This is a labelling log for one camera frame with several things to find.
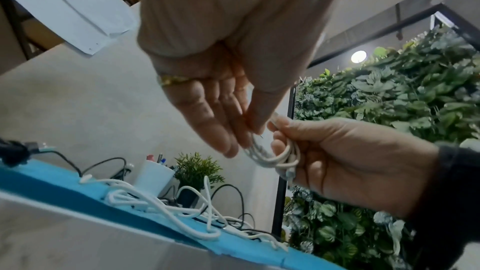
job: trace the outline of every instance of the pen holder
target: pen holder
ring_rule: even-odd
[[[144,193],[158,197],[174,174],[175,171],[169,167],[145,160],[133,185]]]

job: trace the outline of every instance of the small potted plant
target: small potted plant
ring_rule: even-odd
[[[222,168],[216,160],[212,160],[211,156],[202,159],[198,152],[195,152],[195,154],[180,153],[180,156],[175,160],[178,167],[175,178],[180,182],[179,189],[190,186],[201,191],[204,189],[205,176],[208,176],[211,185],[225,181],[225,178],[218,174]],[[184,208],[194,207],[198,201],[199,197],[188,189],[183,190],[176,199],[176,202]]]

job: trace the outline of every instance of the hand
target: hand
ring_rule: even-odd
[[[352,119],[299,121],[279,116],[271,148],[279,155],[286,137],[301,150],[295,184],[350,205],[405,218],[438,166],[439,148],[393,128]]]
[[[207,144],[233,157],[309,64],[333,2],[141,0],[138,43],[158,74],[194,79],[165,94]]]

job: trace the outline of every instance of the blue surface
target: blue surface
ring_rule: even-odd
[[[264,242],[243,239],[223,232],[218,240],[199,240],[185,235],[159,214],[145,213],[129,206],[112,207],[103,198],[109,187],[102,183],[80,184],[75,172],[41,161],[10,169],[0,167],[0,189],[60,208],[94,216],[188,244],[208,248],[246,261],[291,270],[341,270],[343,268],[313,255],[289,248],[274,250]],[[191,218],[179,217],[191,228],[205,232],[205,224]]]

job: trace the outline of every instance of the black sleeve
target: black sleeve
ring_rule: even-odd
[[[468,243],[480,242],[480,153],[442,146],[439,171],[409,220],[417,270],[450,269]]]

